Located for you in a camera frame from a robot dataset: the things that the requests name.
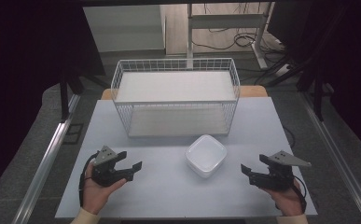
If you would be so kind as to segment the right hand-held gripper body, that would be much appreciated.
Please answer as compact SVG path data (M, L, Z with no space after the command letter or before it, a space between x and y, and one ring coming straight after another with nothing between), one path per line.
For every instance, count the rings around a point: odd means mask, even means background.
M286 191L293 185L293 166L312 166L310 162L282 150L268 157L273 162L272 166L266 164L269 172L261 174L251 170L251 180L249 180L251 185L263 189Z

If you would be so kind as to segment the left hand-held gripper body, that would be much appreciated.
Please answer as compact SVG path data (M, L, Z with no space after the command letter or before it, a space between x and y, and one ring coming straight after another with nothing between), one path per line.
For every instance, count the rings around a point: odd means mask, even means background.
M115 169L115 157L117 152L113 151L108 146L98 152L96 160L93 164L91 178L94 182L102 187L109 187L120 179L133 181L133 175L120 175Z

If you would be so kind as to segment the person's right hand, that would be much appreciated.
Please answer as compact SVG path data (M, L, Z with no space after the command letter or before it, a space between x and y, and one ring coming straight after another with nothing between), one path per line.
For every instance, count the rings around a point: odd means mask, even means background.
M304 214L299 196L293 189L286 191L263 189L263 191L271 196L284 217L295 217Z

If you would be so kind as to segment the person's left hand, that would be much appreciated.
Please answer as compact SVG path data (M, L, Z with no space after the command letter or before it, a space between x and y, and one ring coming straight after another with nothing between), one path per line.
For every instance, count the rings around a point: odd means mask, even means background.
M85 172L82 208L87 212L98 215L104 208L110 195L127 183L126 179L120 179L109 187L102 187L91 179L93 163L91 162Z

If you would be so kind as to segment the dark floor socket cover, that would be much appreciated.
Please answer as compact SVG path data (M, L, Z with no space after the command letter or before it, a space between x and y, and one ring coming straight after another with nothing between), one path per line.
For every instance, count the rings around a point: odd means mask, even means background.
M65 134L63 143L65 145L77 145L83 131L83 123L71 124Z

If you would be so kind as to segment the white square bowl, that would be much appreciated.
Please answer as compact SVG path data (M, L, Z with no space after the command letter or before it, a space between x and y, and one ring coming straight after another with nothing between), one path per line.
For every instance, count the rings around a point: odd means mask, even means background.
M227 154L227 149L208 134L200 136L185 152L188 166L202 178L209 178Z

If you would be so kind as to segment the black stand leg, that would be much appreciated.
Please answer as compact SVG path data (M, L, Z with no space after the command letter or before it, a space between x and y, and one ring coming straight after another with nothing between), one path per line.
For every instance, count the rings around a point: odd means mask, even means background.
M61 107L62 107L61 123L64 123L70 115L67 88L70 88L72 92L77 95L81 94L84 91L84 86L81 83L79 75L72 72L68 72L68 73L63 72L61 74L61 79L60 79L60 93L61 93Z
M331 93L324 92L324 76L321 71L305 71L298 83L297 88L301 92L308 92L312 88L312 111L319 121L323 121L322 100L324 96L331 96Z

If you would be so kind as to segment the white power strip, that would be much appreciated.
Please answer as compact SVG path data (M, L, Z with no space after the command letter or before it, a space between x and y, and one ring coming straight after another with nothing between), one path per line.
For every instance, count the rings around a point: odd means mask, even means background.
M290 69L291 69L291 65L286 63L275 72L275 75L277 77L280 77L280 76L284 75L286 72L288 72Z

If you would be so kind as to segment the black curtain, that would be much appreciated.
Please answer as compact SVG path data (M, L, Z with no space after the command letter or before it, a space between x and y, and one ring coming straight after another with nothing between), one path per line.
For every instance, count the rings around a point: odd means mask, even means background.
M0 176L35 122L43 92L104 67L79 0L0 0Z
M268 31L304 72L322 72L331 104L361 140L361 0L277 0Z

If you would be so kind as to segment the aluminium rail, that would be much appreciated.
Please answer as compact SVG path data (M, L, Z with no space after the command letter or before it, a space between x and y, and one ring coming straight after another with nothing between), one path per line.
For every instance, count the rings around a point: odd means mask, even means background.
M356 180L354 173L351 171L351 168L343 158L337 143L333 139L325 123L321 121L313 111L312 100L308 94L301 92L299 97L304 107L306 108L315 129L322 138L331 160L333 160L335 166L337 167L337 170L339 171L345 186L350 191L352 198L354 199L354 202L361 213L361 185Z
M69 107L69 115L64 121L61 121L57 125L57 128L49 142L45 154L38 168L36 169L31 184L29 185L29 188L24 195L16 215L11 221L11 224L28 223L31 214L35 209L38 197L47 181L50 169L52 168L52 165L62 145L65 134L71 124L79 99L79 95L73 94L70 98L70 102L66 104Z

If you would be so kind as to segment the white metal desk frame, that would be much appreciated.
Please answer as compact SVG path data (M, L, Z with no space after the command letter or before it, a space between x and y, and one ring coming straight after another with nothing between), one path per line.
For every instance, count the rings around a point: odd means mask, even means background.
M187 4L187 58L193 58L192 31L194 29L224 29L224 28L255 28L257 35L251 47L256 56L259 68L267 70L260 42L269 18L272 2L269 2L261 14L232 15L194 15L192 5Z

